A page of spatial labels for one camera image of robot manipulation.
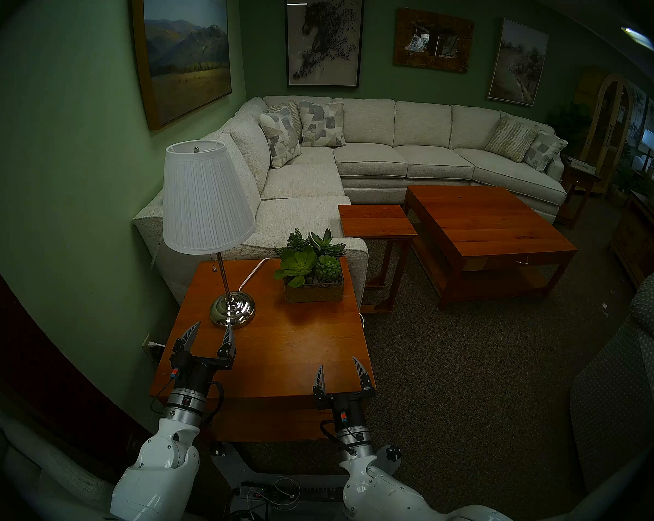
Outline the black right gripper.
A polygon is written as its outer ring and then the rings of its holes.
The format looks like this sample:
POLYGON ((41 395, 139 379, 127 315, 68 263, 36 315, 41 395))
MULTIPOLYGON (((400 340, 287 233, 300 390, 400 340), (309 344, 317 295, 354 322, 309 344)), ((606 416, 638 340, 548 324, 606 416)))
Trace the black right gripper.
POLYGON ((326 394, 323 364, 318 367, 313 385, 313 395, 317 409, 331 410, 336 432, 341 432, 347 428, 365 427, 367 421, 364 416, 362 400, 375 397, 375 389, 369 373, 355 356, 352 359, 359 377, 359 392, 326 394))

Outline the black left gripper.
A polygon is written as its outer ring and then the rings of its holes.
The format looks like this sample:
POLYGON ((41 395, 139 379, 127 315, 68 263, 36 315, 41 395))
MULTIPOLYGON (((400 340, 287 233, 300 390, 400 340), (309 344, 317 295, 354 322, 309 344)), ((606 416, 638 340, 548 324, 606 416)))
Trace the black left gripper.
POLYGON ((236 355, 235 333, 232 325, 227 325, 217 358, 193 356, 194 343, 201 322, 189 327, 177 338, 170 356, 174 373, 175 388, 185 388, 196 392, 209 392, 214 375, 219 370, 231 370, 236 355))

